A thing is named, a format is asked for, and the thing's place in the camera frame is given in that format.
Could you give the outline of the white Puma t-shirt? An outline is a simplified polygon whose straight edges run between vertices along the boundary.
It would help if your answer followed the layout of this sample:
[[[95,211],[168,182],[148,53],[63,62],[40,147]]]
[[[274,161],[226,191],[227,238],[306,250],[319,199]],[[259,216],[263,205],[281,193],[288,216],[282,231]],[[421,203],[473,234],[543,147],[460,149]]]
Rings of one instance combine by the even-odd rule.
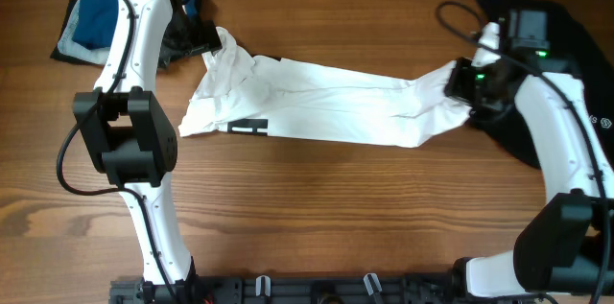
[[[415,80],[253,56],[225,28],[222,49],[206,53],[206,72],[178,127],[187,137],[242,130],[268,136],[416,148],[462,126],[469,108],[443,88],[454,62]]]

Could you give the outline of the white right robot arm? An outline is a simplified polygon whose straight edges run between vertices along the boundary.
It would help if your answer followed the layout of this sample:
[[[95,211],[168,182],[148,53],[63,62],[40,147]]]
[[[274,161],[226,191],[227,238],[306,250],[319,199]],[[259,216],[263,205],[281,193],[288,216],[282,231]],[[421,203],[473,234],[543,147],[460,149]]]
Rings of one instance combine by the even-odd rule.
[[[478,35],[454,34],[476,46],[458,58],[447,97],[471,116],[496,122],[515,109],[542,171],[547,203],[512,250],[460,260],[461,289],[471,298],[512,299],[550,292],[613,293],[613,169],[602,150],[572,60],[553,52],[548,16],[511,9]]]

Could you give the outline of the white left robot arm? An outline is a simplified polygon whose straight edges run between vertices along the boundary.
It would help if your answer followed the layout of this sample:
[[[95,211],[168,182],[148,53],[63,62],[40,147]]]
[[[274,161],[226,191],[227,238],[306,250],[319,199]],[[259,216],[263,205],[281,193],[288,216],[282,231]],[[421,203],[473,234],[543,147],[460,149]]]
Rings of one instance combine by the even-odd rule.
[[[165,42],[186,57],[216,52],[215,25],[189,17],[187,0],[116,0],[109,54],[93,88],[75,95],[76,124],[63,141],[56,171],[67,183],[63,159],[76,134],[82,136],[95,170],[130,211],[143,257],[134,298],[143,303],[207,303],[210,297],[181,237],[172,196],[177,135],[155,96],[156,71]]]

